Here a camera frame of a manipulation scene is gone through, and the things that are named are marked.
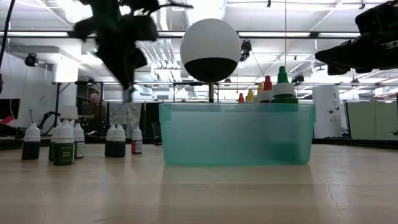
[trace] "red bottle cap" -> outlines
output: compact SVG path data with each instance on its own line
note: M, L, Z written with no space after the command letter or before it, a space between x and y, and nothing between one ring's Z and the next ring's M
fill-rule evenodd
M271 77L269 75L266 76L264 91L272 91L272 82L271 82Z
M239 94L239 103L244 103L243 93Z

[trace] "table surface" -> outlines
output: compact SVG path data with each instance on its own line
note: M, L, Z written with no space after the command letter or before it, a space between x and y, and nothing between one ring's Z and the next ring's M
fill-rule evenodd
M305 166L166 166L161 147L53 166L0 151L1 223L396 223L398 151L314 145Z

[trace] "white ball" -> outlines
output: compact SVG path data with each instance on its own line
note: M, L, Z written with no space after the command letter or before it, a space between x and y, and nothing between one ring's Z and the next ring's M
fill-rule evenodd
M228 23L204 19L185 32L180 55L191 76L203 82L218 82L229 77L238 66L241 43Z

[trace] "person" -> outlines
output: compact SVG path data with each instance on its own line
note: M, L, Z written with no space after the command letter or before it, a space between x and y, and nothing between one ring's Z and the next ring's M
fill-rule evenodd
M90 105L91 107L89 108L83 108L79 118L95 120L96 123L105 121L106 108L104 105L100 105L100 96L98 93L92 93L90 95Z

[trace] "teal plastic bin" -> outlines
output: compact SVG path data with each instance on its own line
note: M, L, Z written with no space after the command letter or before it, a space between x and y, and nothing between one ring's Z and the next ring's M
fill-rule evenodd
M162 103L159 109L168 165L299 165L310 160L314 105Z

